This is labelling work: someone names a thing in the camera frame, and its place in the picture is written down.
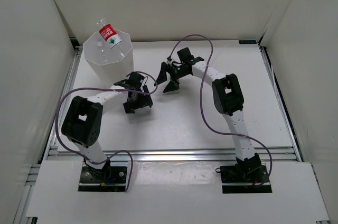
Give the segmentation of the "red label plastic bottle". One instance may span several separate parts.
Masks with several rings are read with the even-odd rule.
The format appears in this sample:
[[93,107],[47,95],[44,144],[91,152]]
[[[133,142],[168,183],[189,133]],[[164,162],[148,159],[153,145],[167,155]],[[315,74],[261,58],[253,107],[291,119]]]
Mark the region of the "red label plastic bottle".
[[122,39],[113,26],[107,23],[105,18],[100,19],[97,22],[97,25],[99,27],[99,34],[106,41],[110,48],[115,48],[116,46],[120,45]]

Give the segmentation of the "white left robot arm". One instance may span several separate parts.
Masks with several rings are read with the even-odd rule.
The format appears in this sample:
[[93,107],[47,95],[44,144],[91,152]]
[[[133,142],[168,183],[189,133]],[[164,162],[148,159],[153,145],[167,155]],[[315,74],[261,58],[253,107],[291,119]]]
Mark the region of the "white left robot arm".
[[126,114],[153,105],[146,77],[132,72],[128,78],[116,82],[108,91],[95,96],[72,99],[61,126],[61,133],[79,150],[91,176],[98,182],[111,177],[110,159],[104,154],[98,142],[102,116],[105,112],[122,105]]

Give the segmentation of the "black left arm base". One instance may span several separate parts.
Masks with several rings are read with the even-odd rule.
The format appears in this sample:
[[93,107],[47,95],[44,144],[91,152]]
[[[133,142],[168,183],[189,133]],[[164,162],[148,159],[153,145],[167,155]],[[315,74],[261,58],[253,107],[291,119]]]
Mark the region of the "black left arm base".
[[96,170],[82,165],[78,191],[79,192],[125,192],[127,189],[127,166],[113,166],[112,162],[105,164],[102,170]]

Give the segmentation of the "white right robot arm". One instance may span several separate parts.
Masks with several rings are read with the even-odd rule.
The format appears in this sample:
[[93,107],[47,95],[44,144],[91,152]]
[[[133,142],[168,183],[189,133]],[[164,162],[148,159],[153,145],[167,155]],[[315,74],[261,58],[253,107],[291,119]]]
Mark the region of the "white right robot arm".
[[202,102],[203,85],[206,83],[212,88],[213,102],[216,110],[223,116],[228,127],[227,135],[232,136],[236,150],[236,165],[227,172],[241,182],[260,180],[262,163],[254,149],[244,121],[244,97],[238,78],[235,74],[224,74],[209,66],[201,57],[194,57],[189,48],[177,52],[180,62],[171,57],[161,63],[156,79],[157,84],[169,81],[164,93],[179,90],[179,79],[192,75],[201,79],[200,104]]

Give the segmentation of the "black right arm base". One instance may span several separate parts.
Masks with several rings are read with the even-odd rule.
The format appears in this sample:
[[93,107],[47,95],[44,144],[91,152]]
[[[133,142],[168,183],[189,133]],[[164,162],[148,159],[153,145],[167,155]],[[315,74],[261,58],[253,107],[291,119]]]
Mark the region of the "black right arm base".
[[240,171],[239,165],[220,166],[215,169],[221,176],[223,194],[272,193],[272,188],[265,165],[250,174]]

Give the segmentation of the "clear white cap bottle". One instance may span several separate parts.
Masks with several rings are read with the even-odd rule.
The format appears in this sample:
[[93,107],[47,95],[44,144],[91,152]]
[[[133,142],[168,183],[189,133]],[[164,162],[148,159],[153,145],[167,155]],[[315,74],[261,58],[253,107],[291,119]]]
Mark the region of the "clear white cap bottle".
[[97,41],[97,62],[101,65],[114,63],[118,58],[110,49],[105,47],[102,41]]

